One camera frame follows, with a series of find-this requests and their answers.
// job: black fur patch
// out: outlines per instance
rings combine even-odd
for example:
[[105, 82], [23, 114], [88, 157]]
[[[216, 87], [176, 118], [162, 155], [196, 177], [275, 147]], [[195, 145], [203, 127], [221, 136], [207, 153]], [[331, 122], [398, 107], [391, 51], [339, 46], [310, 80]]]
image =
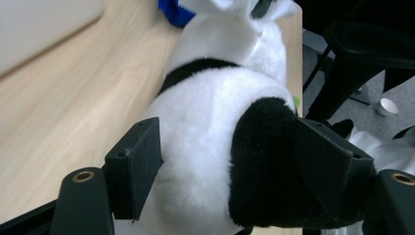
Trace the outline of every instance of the black fur patch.
[[241, 116], [232, 140], [229, 211], [243, 227], [334, 228], [297, 174], [296, 115], [278, 98], [254, 102]]
[[185, 80], [186, 78], [188, 78], [189, 76], [191, 76], [192, 74], [198, 71], [205, 71], [208, 69], [221, 69], [221, 68], [226, 68], [226, 67], [238, 67], [238, 65], [231, 63], [231, 62], [210, 59], [210, 58], [198, 59], [193, 62], [190, 62], [184, 66], [181, 66], [171, 71], [165, 77], [165, 81], [162, 84], [159, 95], [162, 94], [162, 92], [165, 91], [166, 89], [179, 83], [182, 80]]

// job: gray carpet floor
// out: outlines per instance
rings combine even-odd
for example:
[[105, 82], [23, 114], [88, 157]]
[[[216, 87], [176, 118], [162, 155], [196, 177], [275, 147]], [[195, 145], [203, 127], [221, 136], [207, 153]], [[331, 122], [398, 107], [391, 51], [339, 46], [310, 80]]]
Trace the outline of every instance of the gray carpet floor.
[[[313, 37], [305, 32], [303, 36], [303, 73], [302, 80], [308, 78], [317, 63], [317, 55], [325, 48], [324, 39]], [[308, 112], [318, 92], [324, 83], [324, 72], [317, 73], [314, 80], [303, 93], [303, 115]], [[368, 131], [383, 140], [392, 139], [399, 131], [415, 125], [415, 77], [412, 77], [396, 88], [382, 93], [384, 87], [384, 73], [381, 72], [366, 83], [370, 104], [363, 105], [359, 102], [347, 99], [337, 110], [330, 123], [344, 119], [352, 119], [356, 128]], [[393, 100], [398, 107], [398, 114], [390, 117], [380, 116], [376, 113], [375, 105], [381, 98]]]

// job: black plastic bracket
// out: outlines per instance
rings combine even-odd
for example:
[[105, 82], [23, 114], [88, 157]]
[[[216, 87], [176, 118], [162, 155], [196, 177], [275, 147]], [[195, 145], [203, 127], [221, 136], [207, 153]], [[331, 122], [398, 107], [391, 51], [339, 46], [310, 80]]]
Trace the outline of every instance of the black plastic bracket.
[[376, 178], [373, 159], [329, 127], [304, 118], [298, 118], [295, 149], [297, 172], [330, 217], [357, 220]]

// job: chair leg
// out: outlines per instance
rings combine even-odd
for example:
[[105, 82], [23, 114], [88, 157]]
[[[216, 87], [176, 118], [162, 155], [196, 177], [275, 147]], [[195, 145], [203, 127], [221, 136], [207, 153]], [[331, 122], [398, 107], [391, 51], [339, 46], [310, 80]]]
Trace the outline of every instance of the chair leg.
[[384, 69], [385, 67], [361, 64], [337, 56], [306, 118], [317, 121], [331, 118], [354, 91]]
[[307, 87], [310, 85], [311, 81], [314, 79], [314, 76], [317, 74], [317, 72], [320, 70], [320, 67], [323, 65], [324, 60], [326, 60], [327, 56], [330, 53], [330, 47], [327, 46], [326, 50], [324, 50], [323, 55], [321, 55], [320, 60], [318, 60], [317, 65], [315, 65], [314, 70], [311, 72], [310, 76], [306, 80], [305, 84], [302, 86], [302, 92], [304, 92]]

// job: plush toy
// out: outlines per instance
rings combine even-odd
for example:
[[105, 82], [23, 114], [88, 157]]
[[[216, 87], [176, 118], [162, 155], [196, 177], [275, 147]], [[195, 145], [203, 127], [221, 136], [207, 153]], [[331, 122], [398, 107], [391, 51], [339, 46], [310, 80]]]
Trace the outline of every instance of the plush toy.
[[339, 227], [295, 173], [296, 110], [275, 20], [292, 0], [182, 0], [186, 25], [146, 118], [164, 161], [140, 217], [158, 235], [250, 234], [255, 226]]

